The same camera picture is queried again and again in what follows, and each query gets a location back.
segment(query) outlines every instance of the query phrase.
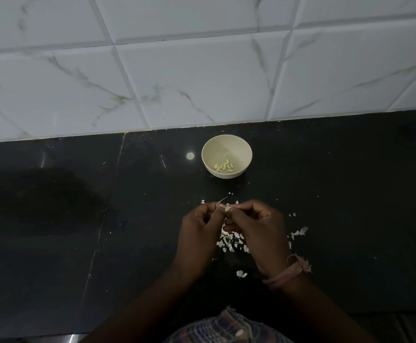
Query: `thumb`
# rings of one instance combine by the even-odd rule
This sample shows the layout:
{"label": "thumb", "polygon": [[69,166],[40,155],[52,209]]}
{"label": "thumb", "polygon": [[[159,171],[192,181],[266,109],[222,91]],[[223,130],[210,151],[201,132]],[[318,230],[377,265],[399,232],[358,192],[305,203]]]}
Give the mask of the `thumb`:
{"label": "thumb", "polygon": [[254,226],[255,221],[248,217],[241,209],[231,208],[225,213],[228,219],[232,219],[245,234],[248,234],[250,229]]}
{"label": "thumb", "polygon": [[212,214],[209,222],[205,225],[205,229],[211,230],[213,232],[217,231],[221,233],[222,223],[225,219],[224,208],[217,208]]}

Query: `bowl rim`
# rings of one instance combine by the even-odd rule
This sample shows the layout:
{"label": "bowl rim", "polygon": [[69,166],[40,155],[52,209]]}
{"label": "bowl rim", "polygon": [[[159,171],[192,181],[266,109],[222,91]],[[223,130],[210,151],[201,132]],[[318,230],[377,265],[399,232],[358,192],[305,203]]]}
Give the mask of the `bowl rim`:
{"label": "bowl rim", "polygon": [[[245,142],[245,143],[248,145],[249,150],[251,151],[251,159],[249,160],[248,164],[245,166],[245,168],[244,168],[244,169],[242,169],[242,170],[237,170],[236,172],[232,172],[232,173],[220,173],[220,172],[216,172],[215,170],[211,169],[211,167],[209,167],[209,166],[206,164],[205,159],[203,158],[203,150],[205,149],[205,147],[206,147],[206,145],[208,144],[208,142],[209,142],[209,141],[211,141],[211,140],[213,140],[213,139],[215,139],[215,138],[218,138],[218,137],[225,137],[225,136],[234,136],[234,137],[236,137],[236,138],[241,139],[243,142]],[[208,141],[206,141],[206,142],[205,142],[205,144],[204,144],[204,145],[203,145],[203,147],[202,147],[201,157],[202,157],[203,164],[205,165],[205,167],[206,167],[206,168],[207,168],[210,172],[212,171],[212,172],[215,172],[216,174],[219,174],[219,175],[221,175],[221,176],[226,176],[226,177],[228,177],[228,176],[232,176],[232,175],[234,175],[234,174],[237,174],[237,173],[239,173],[239,172],[245,171],[245,170],[248,168],[248,166],[251,164],[251,161],[252,161],[252,148],[251,148],[251,145],[249,145],[249,143],[248,143],[248,142],[247,142],[244,138],[241,138],[240,136],[237,136],[237,135],[232,135],[231,133],[223,133],[223,134],[221,134],[221,135],[217,135],[217,136],[211,137]]]}

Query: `checkered cloth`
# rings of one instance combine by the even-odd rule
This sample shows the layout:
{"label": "checkered cloth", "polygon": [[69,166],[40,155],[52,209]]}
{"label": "checkered cloth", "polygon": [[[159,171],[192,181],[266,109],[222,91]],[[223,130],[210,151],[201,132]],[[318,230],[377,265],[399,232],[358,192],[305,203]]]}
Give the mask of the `checkered cloth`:
{"label": "checkered cloth", "polygon": [[191,323],[169,336],[164,343],[260,342],[293,343],[278,331],[246,319],[227,307],[217,317]]}

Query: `hand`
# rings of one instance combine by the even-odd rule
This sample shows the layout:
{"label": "hand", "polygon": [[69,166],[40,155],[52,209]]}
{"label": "hand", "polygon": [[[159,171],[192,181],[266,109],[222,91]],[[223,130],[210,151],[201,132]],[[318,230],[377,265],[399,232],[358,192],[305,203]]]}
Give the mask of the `hand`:
{"label": "hand", "polygon": [[183,219],[173,267],[191,280],[201,276],[213,260],[225,219],[220,203],[204,203]]}
{"label": "hand", "polygon": [[283,215],[258,200],[233,204],[226,212],[227,230],[241,230],[259,270],[269,278],[284,271],[291,255]]}

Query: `person's left hand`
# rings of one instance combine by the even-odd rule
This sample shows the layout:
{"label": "person's left hand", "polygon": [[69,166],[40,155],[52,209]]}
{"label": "person's left hand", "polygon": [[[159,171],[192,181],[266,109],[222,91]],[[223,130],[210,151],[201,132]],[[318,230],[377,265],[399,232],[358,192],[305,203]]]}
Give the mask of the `person's left hand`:
{"label": "person's left hand", "polygon": [[204,203],[183,219],[173,266],[195,280],[211,264],[225,214],[218,202]]}

